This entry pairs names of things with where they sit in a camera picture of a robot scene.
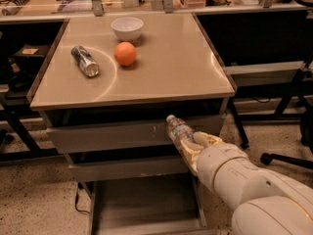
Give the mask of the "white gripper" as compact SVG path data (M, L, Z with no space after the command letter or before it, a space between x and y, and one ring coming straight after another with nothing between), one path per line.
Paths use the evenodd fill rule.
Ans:
M208 189L214 188L214 178L223 165L233 159L248 159L239 147L222 143L218 136L197 131L194 139L198 144L186 138L181 140L183 158L191 173L198 174L200 182Z

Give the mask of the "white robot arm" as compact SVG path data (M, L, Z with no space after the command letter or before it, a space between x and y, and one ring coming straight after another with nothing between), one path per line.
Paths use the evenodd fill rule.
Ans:
M204 132L183 138L181 147L200 183L233 211L234 235L313 235L312 188Z

